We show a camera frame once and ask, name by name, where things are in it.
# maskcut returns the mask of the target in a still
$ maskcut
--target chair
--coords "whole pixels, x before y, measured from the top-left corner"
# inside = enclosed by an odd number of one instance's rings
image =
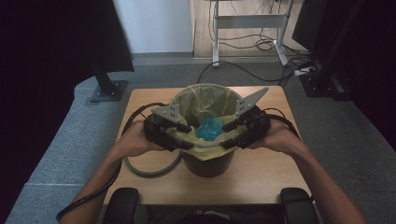
[[[139,192],[133,188],[114,191],[105,213],[104,224],[134,223]],[[280,191],[283,212],[288,224],[319,224],[318,216],[309,195],[303,189],[286,188]]]

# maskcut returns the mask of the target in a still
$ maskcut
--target white wall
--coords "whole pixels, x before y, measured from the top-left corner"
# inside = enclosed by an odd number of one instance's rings
[[[192,52],[190,1],[113,2],[131,53]]]

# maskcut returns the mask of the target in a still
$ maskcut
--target trash can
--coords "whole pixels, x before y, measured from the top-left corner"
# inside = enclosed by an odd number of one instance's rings
[[[169,102],[179,105],[180,122],[192,128],[190,133],[178,132],[176,128],[167,132],[177,140],[194,143],[194,148],[182,150],[187,168],[194,174],[213,177],[223,174],[230,166],[234,151],[238,147],[224,149],[220,142],[235,138],[246,130],[243,125],[227,133],[221,133],[213,141],[196,136],[197,129],[207,117],[214,117],[223,124],[234,120],[236,101],[242,97],[235,91],[216,84],[192,85],[179,92]]]

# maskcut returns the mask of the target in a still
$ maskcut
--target blue plastic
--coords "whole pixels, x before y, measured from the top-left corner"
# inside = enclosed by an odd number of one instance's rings
[[[213,116],[206,117],[199,125],[196,136],[206,141],[213,141],[223,133],[222,126],[223,122],[220,119]]]

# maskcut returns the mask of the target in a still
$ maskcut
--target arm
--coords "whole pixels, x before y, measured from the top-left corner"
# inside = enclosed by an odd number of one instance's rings
[[[325,223],[366,223],[355,204],[318,163],[309,148],[280,122],[250,148],[268,147],[291,156],[311,190]]]
[[[101,165],[81,189],[73,202],[104,186],[115,174],[124,157],[139,156],[150,150],[163,150],[163,148],[146,140],[143,133],[143,122],[134,122],[125,135],[108,151]],[[106,193],[104,192],[91,201],[75,208],[64,215],[61,223],[96,223],[105,197]]]

